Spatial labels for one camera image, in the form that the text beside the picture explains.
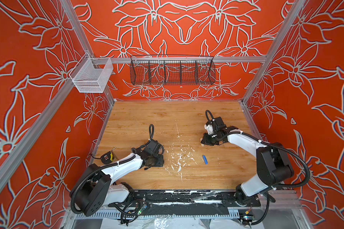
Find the metal combination wrench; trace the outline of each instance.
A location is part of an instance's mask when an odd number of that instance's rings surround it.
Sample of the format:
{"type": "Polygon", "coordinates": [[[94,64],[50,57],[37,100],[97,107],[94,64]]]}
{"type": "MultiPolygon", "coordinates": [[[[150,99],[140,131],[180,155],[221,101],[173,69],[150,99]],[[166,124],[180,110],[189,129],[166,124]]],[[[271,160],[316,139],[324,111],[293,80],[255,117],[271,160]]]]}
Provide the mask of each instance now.
{"type": "Polygon", "coordinates": [[[216,194],[215,192],[211,192],[211,193],[208,193],[208,194],[203,195],[203,196],[194,197],[194,198],[188,198],[187,201],[188,201],[189,203],[191,203],[192,201],[204,199],[204,198],[207,198],[207,197],[210,197],[210,196],[217,196],[217,194],[216,194]]]}

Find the blue object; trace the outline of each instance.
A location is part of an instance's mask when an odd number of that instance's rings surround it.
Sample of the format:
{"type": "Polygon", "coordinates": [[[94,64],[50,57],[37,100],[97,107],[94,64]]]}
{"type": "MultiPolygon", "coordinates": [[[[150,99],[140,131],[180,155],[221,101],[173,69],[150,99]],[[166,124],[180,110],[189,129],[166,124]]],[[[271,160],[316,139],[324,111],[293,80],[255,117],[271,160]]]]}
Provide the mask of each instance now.
{"type": "Polygon", "coordinates": [[[206,159],[205,155],[203,155],[202,158],[204,158],[205,164],[208,164],[208,160],[206,159]]]}

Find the white mesh basket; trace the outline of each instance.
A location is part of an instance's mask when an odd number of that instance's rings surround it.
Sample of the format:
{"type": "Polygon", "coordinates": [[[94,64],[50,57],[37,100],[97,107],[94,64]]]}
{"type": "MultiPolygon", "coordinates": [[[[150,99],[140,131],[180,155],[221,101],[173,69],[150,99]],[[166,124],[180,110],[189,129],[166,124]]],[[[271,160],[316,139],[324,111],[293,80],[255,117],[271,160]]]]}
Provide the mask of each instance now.
{"type": "Polygon", "coordinates": [[[113,71],[113,65],[110,58],[107,58],[108,60],[104,66],[93,64],[92,59],[96,58],[90,58],[86,53],[82,60],[78,62],[77,66],[74,67],[74,70],[69,74],[79,92],[102,93],[113,71]]]}

